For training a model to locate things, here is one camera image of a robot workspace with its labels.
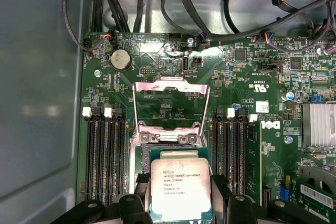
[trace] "screw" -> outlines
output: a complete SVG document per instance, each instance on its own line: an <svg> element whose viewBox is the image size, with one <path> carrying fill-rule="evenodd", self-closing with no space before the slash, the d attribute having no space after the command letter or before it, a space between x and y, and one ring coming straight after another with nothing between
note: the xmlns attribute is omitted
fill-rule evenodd
<svg viewBox="0 0 336 224"><path fill-rule="evenodd" d="M187 46L188 47L193 47L194 46L194 39L193 38L188 38L187 39Z"/></svg>
<svg viewBox="0 0 336 224"><path fill-rule="evenodd" d="M97 206L96 203L91 203L91 204L88 205L89 208L93 208L93 207L96 207L96 206Z"/></svg>
<svg viewBox="0 0 336 224"><path fill-rule="evenodd" d="M243 196L240 196L240 195L236 196L235 199L239 200L239 201L244 201L245 200L245 198Z"/></svg>
<svg viewBox="0 0 336 224"><path fill-rule="evenodd" d="M101 77L101 70L96 69L93 74L95 75L95 77Z"/></svg>
<svg viewBox="0 0 336 224"><path fill-rule="evenodd" d="M141 136L141 141L143 141L143 142L147 142L148 139L149 139L148 134L143 134L143 135Z"/></svg>
<svg viewBox="0 0 336 224"><path fill-rule="evenodd" d="M291 144L293 143L294 139L291 136L286 136L284 142L286 144Z"/></svg>
<svg viewBox="0 0 336 224"><path fill-rule="evenodd" d="M197 141L197 138L194 136L194 135L191 135L188 137L188 142L191 143L191 144L194 144L196 143Z"/></svg>
<svg viewBox="0 0 336 224"><path fill-rule="evenodd" d="M278 207L284 207L286 204L282 201L275 201L275 205L277 205Z"/></svg>

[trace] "aluminum heatsink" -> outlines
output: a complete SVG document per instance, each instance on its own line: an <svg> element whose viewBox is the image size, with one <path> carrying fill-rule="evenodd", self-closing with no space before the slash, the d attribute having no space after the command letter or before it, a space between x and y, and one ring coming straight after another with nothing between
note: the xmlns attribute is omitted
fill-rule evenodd
<svg viewBox="0 0 336 224"><path fill-rule="evenodd" d="M336 103L302 105L303 142L310 146L336 146Z"/></svg>

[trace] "blue connector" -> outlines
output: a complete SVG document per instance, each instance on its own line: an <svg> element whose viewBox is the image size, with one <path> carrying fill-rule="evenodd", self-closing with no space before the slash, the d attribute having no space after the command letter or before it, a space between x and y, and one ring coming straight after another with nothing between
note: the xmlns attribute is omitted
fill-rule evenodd
<svg viewBox="0 0 336 224"><path fill-rule="evenodd" d="M280 186L279 192L280 199L290 201L290 196L292 194L291 190L286 189L285 186Z"/></svg>

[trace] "white sticker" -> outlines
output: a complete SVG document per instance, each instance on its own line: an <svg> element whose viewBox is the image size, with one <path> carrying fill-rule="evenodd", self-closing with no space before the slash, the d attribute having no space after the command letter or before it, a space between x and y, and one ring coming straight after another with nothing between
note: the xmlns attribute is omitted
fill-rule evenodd
<svg viewBox="0 0 336 224"><path fill-rule="evenodd" d="M301 193L307 195L308 197L318 201L319 203L334 209L334 201L332 198L325 196L318 191L310 189L307 186L301 185Z"/></svg>
<svg viewBox="0 0 336 224"><path fill-rule="evenodd" d="M316 215L317 217L321 218L322 220L326 221L327 223L330 223L328 218L319 214L318 212L314 211L313 209L309 208L309 212L312 213L313 215Z"/></svg>
<svg viewBox="0 0 336 224"><path fill-rule="evenodd" d="M256 113L268 113L268 102L256 101Z"/></svg>

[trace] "white slot latch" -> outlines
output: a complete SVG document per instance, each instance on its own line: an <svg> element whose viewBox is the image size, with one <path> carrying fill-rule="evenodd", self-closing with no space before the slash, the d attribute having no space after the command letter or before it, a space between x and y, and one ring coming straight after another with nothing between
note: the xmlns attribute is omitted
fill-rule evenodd
<svg viewBox="0 0 336 224"><path fill-rule="evenodd" d="M82 116L90 118L92 116L91 107L83 107Z"/></svg>
<svg viewBox="0 0 336 224"><path fill-rule="evenodd" d="M227 118L234 118L235 117L235 109L234 108L227 108L226 117Z"/></svg>
<svg viewBox="0 0 336 224"><path fill-rule="evenodd" d="M112 118L112 108L104 108L104 116L106 118Z"/></svg>
<svg viewBox="0 0 336 224"><path fill-rule="evenodd" d="M250 114L248 115L248 122L253 123L255 121L258 121L258 114Z"/></svg>

